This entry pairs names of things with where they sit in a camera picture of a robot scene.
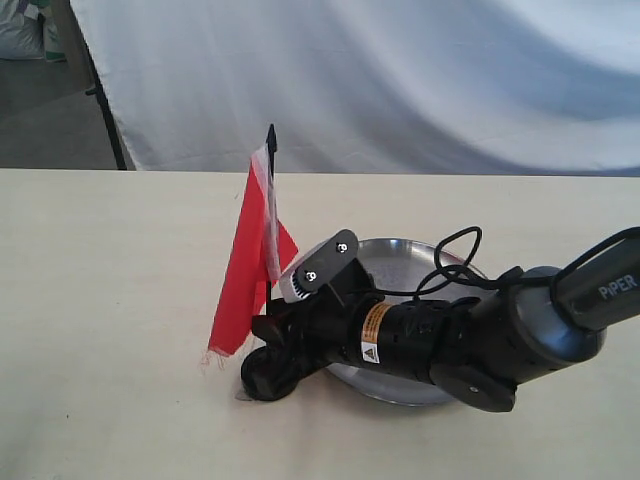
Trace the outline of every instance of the red flag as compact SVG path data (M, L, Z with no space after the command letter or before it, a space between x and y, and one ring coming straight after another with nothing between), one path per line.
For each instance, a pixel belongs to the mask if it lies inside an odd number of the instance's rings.
M266 302L266 282L274 284L297 253L298 247L277 217L264 145L251 156L209 350L229 356L240 348L251 331L252 316L258 315Z

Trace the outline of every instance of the warning label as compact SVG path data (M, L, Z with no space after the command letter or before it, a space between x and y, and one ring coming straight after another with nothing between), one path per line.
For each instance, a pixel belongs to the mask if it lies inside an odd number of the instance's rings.
M360 346L362 349L362 358L365 362L380 363L380 357L378 356L378 332L380 331L380 325L385 313L393 305L388 303L376 304L364 320L362 325L362 337L360 339Z

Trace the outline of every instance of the white fabric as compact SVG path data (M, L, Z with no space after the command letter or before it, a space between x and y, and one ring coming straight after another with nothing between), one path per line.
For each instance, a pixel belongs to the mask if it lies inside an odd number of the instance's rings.
M73 0L141 169L640 174L635 0Z
M269 151L265 143L251 155L251 168L256 175L258 186L264 197L264 236L263 248L269 279L277 282L282 275L280 252L278 250L278 209L269 168Z

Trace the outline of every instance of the metal bowl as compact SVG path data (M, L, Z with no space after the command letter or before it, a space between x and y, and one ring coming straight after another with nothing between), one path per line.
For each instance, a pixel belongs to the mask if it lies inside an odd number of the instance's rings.
M422 278L435 270L434 247L422 242L399 238L375 238L360 242L358 258L373 275L376 286L387 290L413 291ZM463 259L442 252L443 265L460 264ZM477 269L474 272L482 275ZM456 300L460 297L485 298L489 292L475 287L450 284L439 292L422 298ZM411 297L388 297L389 303L400 303ZM406 406L427 406L454 399L434 385L414 382L356 367L333 364L327 370L360 393L384 402Z

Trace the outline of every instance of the white table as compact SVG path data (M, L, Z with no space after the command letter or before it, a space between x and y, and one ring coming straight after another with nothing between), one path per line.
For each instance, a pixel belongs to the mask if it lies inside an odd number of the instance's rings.
M596 359L521 387L509 414L394 407L324 373L274 404L235 400L242 357L200 362L244 182L0 171L0 478L640 474L637 320ZM477 224L490 276L562 266L640 224L637 179L281 175L277 187L302 251L342 227L434 243Z

